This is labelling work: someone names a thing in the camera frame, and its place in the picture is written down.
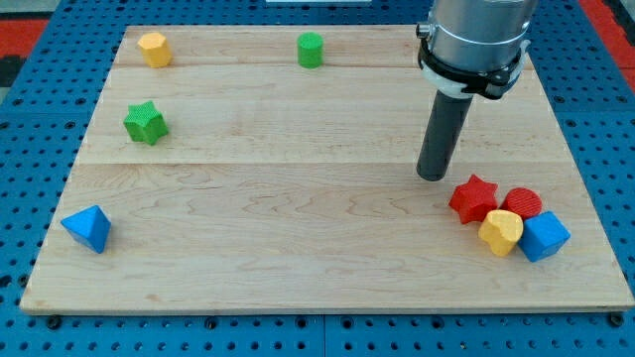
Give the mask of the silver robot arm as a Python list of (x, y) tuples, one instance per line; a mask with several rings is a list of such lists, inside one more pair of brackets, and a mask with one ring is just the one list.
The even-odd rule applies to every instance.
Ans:
[(419, 67), (455, 99), (497, 100), (518, 80), (537, 0), (435, 0), (416, 27)]

